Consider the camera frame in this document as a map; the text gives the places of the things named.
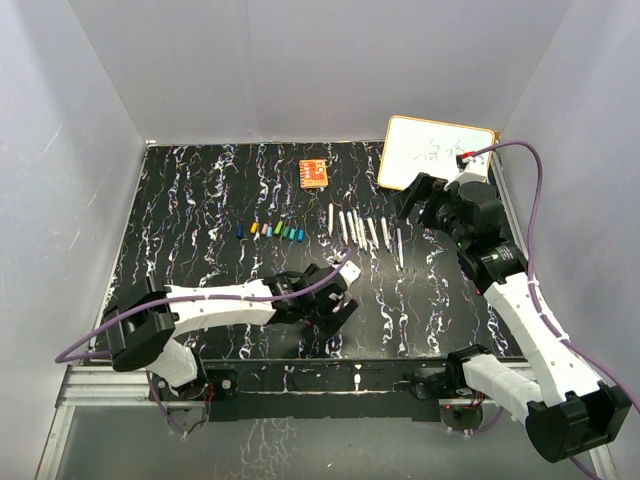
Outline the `cyan marker pen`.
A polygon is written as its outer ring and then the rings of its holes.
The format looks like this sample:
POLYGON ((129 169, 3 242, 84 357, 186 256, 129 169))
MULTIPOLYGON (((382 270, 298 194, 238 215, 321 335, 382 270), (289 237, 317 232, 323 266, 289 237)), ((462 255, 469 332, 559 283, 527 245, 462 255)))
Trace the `cyan marker pen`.
POLYGON ((382 230, 384 245, 385 245, 386 250, 388 252, 390 252, 391 251, 391 239, 390 239, 390 234, 389 234, 388 222, 387 222, 387 219, 384 216, 381 217, 380 220, 381 220, 381 230, 382 230))

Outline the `dark green marker pen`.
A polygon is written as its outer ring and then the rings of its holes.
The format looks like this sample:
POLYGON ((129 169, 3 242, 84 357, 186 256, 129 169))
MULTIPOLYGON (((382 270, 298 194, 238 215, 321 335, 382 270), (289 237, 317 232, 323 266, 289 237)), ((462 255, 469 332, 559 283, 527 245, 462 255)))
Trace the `dark green marker pen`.
POLYGON ((364 221, 360 216, 358 216, 358 217, 359 217, 359 225, 360 225, 362 240, 365 243, 365 249, 363 251, 365 252, 365 254, 368 254, 369 246, 368 246, 368 242, 367 242, 367 238, 366 238, 366 231, 365 231, 365 228, 364 228, 364 221))

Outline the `light green marker pen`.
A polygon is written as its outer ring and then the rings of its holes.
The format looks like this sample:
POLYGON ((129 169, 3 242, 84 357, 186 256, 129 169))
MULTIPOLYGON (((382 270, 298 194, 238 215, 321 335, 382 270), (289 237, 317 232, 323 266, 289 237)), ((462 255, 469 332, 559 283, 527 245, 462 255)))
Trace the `light green marker pen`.
POLYGON ((353 216, 353 220, 354 220, 354 228, 355 228, 356 238, 357 238, 357 241, 358 241, 359 248, 364 250, 365 249, 365 243, 362 240, 362 235, 361 235, 361 230, 360 230, 360 225, 359 225, 359 217, 358 217, 357 211, 355 209, 352 210, 352 216, 353 216))

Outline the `light blue marker pen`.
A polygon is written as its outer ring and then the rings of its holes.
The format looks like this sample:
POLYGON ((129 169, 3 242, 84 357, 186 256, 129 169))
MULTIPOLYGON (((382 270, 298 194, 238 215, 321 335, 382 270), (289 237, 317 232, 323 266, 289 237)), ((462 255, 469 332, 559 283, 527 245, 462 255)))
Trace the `light blue marker pen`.
POLYGON ((357 230, 355 227, 354 218, 351 211, 347 211, 346 218, 347 218, 347 225, 348 225, 352 242, 357 248, 359 246, 359 239, 358 239, 357 230))

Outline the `yellow marker pen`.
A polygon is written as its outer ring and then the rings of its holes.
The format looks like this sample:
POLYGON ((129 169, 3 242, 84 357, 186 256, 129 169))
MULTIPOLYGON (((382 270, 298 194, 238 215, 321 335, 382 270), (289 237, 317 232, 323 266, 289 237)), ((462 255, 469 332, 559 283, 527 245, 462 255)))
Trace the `yellow marker pen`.
POLYGON ((327 232, 329 237, 333 235, 334 230, 334 205, 332 202, 328 204, 327 209, 327 232))

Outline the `light green pen cap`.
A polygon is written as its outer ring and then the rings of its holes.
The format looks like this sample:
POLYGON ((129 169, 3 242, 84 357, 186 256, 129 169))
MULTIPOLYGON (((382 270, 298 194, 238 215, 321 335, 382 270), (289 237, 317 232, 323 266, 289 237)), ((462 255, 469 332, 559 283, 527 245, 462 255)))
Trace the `light green pen cap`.
POLYGON ((273 230, 273 235, 274 235, 274 236, 278 236, 278 235, 280 235, 280 234, 281 234, 281 232, 282 232, 282 230, 283 230, 283 227, 284 227, 284 222, 283 222, 282 220, 280 220, 280 221, 276 224, 275 229, 273 230))

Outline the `dark blue marker pen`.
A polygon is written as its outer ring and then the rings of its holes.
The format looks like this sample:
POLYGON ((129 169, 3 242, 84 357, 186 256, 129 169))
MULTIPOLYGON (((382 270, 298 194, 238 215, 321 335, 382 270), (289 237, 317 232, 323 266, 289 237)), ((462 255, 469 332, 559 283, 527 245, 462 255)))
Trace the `dark blue marker pen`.
POLYGON ((403 237, 400 227, 396 228, 397 255, 400 270, 404 269, 403 237))

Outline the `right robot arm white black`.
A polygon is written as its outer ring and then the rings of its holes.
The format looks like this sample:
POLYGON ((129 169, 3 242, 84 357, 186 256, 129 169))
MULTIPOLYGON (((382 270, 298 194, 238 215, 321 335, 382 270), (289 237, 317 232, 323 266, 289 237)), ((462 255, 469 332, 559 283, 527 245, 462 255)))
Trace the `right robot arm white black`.
POLYGON ((528 263, 504 233, 507 219, 498 192, 482 181, 454 182, 420 173, 395 198, 399 219, 424 207, 422 227, 441 231, 455 244, 465 276, 507 324, 534 374, 527 379, 481 345, 448 354, 442 372, 414 373, 418 395, 466 397, 483 393, 504 407, 548 462, 613 442, 632 401, 610 385, 566 344, 559 328, 538 312, 528 263))

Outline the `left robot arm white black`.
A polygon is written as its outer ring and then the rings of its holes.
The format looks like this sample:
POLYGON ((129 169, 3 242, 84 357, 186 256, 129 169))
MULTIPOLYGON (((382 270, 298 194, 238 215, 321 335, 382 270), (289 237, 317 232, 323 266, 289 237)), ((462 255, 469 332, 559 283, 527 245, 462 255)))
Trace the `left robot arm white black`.
POLYGON ((178 342, 179 336, 239 324, 305 321, 331 337, 358 307, 345 296, 360 275, 360 268, 345 260, 223 287, 163 285, 149 277, 139 300, 115 301, 104 315, 112 367, 117 372, 144 369, 178 396, 197 398, 208 384, 204 365, 194 349, 178 342))

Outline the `white board orange frame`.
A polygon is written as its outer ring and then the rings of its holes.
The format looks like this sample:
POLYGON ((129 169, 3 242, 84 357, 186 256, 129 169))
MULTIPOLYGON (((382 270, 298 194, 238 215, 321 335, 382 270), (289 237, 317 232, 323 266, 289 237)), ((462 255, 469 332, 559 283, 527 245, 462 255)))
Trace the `white board orange frame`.
POLYGON ((388 122, 377 183, 403 190, 419 173, 448 182, 459 172, 457 154, 482 150, 495 140, 490 129, 395 115, 388 122))

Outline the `black base frame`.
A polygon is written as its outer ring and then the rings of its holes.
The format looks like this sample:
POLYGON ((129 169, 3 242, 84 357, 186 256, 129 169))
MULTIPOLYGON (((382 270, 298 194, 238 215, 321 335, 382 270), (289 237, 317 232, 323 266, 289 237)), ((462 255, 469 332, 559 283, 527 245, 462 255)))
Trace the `black base frame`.
POLYGON ((200 407, 209 422, 254 419, 403 418, 475 430, 489 420, 483 394, 455 390, 442 359, 208 361, 208 384, 191 398, 152 384, 172 409, 200 407))

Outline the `aluminium rail frame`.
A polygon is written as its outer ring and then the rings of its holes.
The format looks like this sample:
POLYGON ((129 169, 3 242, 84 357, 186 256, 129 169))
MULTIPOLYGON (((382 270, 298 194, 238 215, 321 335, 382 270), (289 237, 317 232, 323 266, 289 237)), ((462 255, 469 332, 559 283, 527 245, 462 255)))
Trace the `aluminium rail frame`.
POLYGON ((207 385, 182 399, 164 379, 143 371, 71 366, 36 476, 57 477, 74 413, 81 407, 162 405, 169 426, 186 432, 208 421, 404 418, 470 437, 510 417, 503 408, 485 415, 485 408, 496 404, 488 395, 426 386, 424 378, 443 368, 441 359, 215 360, 206 365, 207 385))

